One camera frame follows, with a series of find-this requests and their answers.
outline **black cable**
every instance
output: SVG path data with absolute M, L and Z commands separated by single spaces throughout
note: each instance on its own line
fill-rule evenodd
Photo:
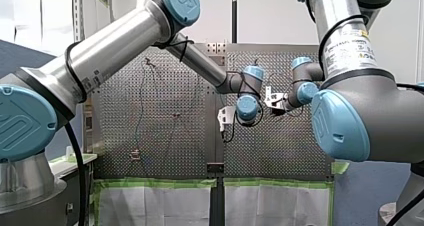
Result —
M 79 220 L 78 226 L 85 225 L 85 214 L 87 206 L 87 190 L 85 182 L 85 170 L 84 170 L 84 161 L 82 159 L 81 149 L 79 147 L 77 138 L 75 137 L 74 130 L 70 123 L 65 125 L 66 133 L 68 133 L 69 140 L 71 141 L 72 149 L 75 153 L 75 158 L 77 159 L 77 170 L 79 176 L 79 188 L 80 188 L 80 211 L 79 211 Z
M 184 56 L 185 56 L 185 52 L 186 52 L 186 50 L 187 50 L 187 45 L 188 44 L 194 44 L 194 41 L 193 40 L 190 40 L 190 39 L 188 39 L 188 36 L 186 36 L 186 40 L 184 40 L 184 41 L 180 41 L 180 42 L 178 42 L 178 43 L 171 43 L 171 41 L 173 41 L 173 39 L 171 39 L 170 41 L 168 41 L 167 43 L 164 43 L 164 44 L 156 44 L 156 45 L 153 45 L 154 47 L 158 47 L 158 48 L 160 48 L 160 49 L 165 49 L 165 48 L 167 48 L 167 47 L 174 47 L 174 46 L 177 46 L 177 45 L 180 45 L 180 44 L 185 44 L 184 45 L 184 49 L 183 49 L 183 51 L 181 52 L 181 56 L 180 56 L 180 63 L 183 61 L 183 58 L 184 58 Z
M 423 86 L 418 86 L 418 85 L 413 85 L 413 84 L 403 84 L 403 83 L 398 83 L 396 85 L 399 88 L 409 88 L 409 89 L 413 89 L 413 90 L 419 91 L 421 93 L 424 93 L 424 87 Z
M 222 138 L 224 139 L 224 144 L 227 144 L 227 143 L 231 143 L 232 141 L 233 141 L 233 139 L 234 139 L 234 134 L 235 134 L 235 126 L 236 126 L 236 117 L 237 117 L 237 113 L 236 113 L 236 111 L 234 111 L 234 117 L 233 117 L 233 125 L 232 125 L 232 129 L 231 129 L 231 137 L 230 137 L 230 139 L 225 139 L 225 137 L 224 137 L 224 132 L 222 133 Z
M 81 100 L 78 103 L 84 103 L 87 100 L 87 92 L 85 91 L 84 85 L 82 85 L 81 80 L 79 80 L 77 74 L 75 73 L 74 69 L 72 68 L 72 59 L 71 59 L 71 50 L 77 46 L 80 42 L 75 42 L 69 45 L 65 50 L 65 65 L 66 68 L 71 74 L 72 78 L 74 78 L 74 81 L 77 83 L 78 88 L 80 88 L 81 91 Z
M 310 0 L 305 0 L 305 3 L 306 3 L 306 7 L 308 8 L 309 16 L 311 17 L 312 21 L 314 21 L 314 23 L 315 23 L 315 15 L 314 15 L 314 13 L 312 12 L 312 7 L 311 7 L 311 2 L 310 2 Z
M 387 226 L 394 226 L 406 213 L 408 213 L 412 208 L 414 208 L 419 202 L 424 199 L 424 189 L 409 202 L 405 207 L 403 207 L 396 215 L 390 220 Z
M 319 45 L 319 50 L 318 50 L 318 61 L 319 61 L 319 65 L 322 69 L 322 71 L 324 72 L 324 64 L 322 62 L 322 54 L 324 52 L 324 47 L 325 44 L 327 43 L 328 39 L 331 37 L 331 35 L 333 35 L 333 33 L 338 29 L 338 27 L 352 19 L 363 19 L 364 23 L 367 24 L 368 22 L 368 17 L 362 14 L 358 14 L 358 15 L 352 15 L 350 17 L 347 17 L 345 19 L 340 20 L 339 22 L 337 22 L 336 24 L 333 25 L 333 27 L 330 28 L 330 30 L 327 31 L 327 33 L 324 35 L 324 37 L 321 40 L 321 43 Z

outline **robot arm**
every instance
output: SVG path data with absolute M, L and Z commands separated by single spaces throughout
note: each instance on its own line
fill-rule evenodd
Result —
M 41 152 L 54 133 L 75 116 L 76 105 L 84 102 L 87 94 L 152 45 L 165 46 L 178 58 L 183 55 L 182 61 L 220 93 L 240 92 L 242 99 L 247 93 L 260 92 L 260 67 L 256 67 L 259 76 L 252 71 L 254 66 L 227 73 L 194 45 L 184 43 L 186 37 L 178 32 L 199 15 L 199 0 L 137 0 L 136 9 L 71 45 L 63 56 L 41 68 L 21 68 L 1 78 L 0 109 L 7 117 L 0 115 L 0 162 L 19 161 Z M 256 109 L 259 96 L 252 93 L 251 97 Z M 37 107 L 20 108 L 22 102 Z M 254 119 L 257 110 L 248 113 Z M 25 120 L 3 120 L 14 116 Z M 26 126 L 16 126 L 22 122 Z M 30 124 L 35 122 L 43 123 L 34 129 Z
M 378 67 L 365 25 L 369 27 L 378 10 L 390 1 L 309 0 L 325 81 L 317 92 L 306 81 L 322 80 L 318 64 L 295 62 L 293 90 L 280 95 L 280 108 L 290 111 L 312 101 L 316 141 L 334 158 L 424 160 L 424 97 L 417 91 L 399 90 L 393 75 Z M 364 20 L 362 13 L 370 20 Z M 305 77 L 301 83 L 297 81 L 299 70 Z
M 183 55 L 182 62 L 211 83 L 218 93 L 237 93 L 239 98 L 235 111 L 238 121 L 244 126 L 254 125 L 260 111 L 264 70 L 254 63 L 242 72 L 226 72 L 194 45 L 185 44 L 185 41 L 187 38 L 179 33 L 171 41 L 173 46 L 166 49 L 177 58 Z

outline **metal bracket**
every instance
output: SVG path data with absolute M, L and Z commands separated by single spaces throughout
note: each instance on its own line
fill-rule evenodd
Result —
M 225 106 L 218 111 L 219 131 L 225 131 L 225 125 L 233 124 L 236 107 Z
M 136 149 L 130 153 L 130 159 L 131 161 L 141 161 L 141 152 L 140 150 Z
M 224 173 L 224 163 L 208 163 L 208 173 Z
M 272 93 L 271 86 L 265 88 L 265 104 L 268 108 L 284 110 L 283 102 L 287 96 L 287 93 Z

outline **metal pole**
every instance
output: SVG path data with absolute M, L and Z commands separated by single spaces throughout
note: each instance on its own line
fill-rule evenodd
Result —
M 237 0 L 232 1 L 232 43 L 237 43 Z

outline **green tape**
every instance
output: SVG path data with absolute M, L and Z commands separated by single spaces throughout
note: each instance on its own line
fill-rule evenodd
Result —
M 216 187 L 216 180 L 167 180 L 167 179 L 145 179 L 145 178 L 126 178 L 126 179 L 103 179 L 95 180 L 95 185 L 101 188 L 212 188 Z
M 279 187 L 307 188 L 307 189 L 328 189 L 332 187 L 331 182 L 298 181 L 298 180 L 290 180 L 290 179 L 265 179 L 265 178 L 224 179 L 224 185 L 227 187 L 279 186 Z
M 350 163 L 343 161 L 336 161 L 331 164 L 332 174 L 344 174 L 349 168 Z
M 207 180 L 167 180 L 167 179 L 146 179 L 146 178 L 125 178 L 125 179 L 102 179 L 94 181 L 94 214 L 95 225 L 100 222 L 100 196 L 103 189 L 107 188 L 168 188 L 168 189 L 194 189 L 216 187 L 216 179 Z

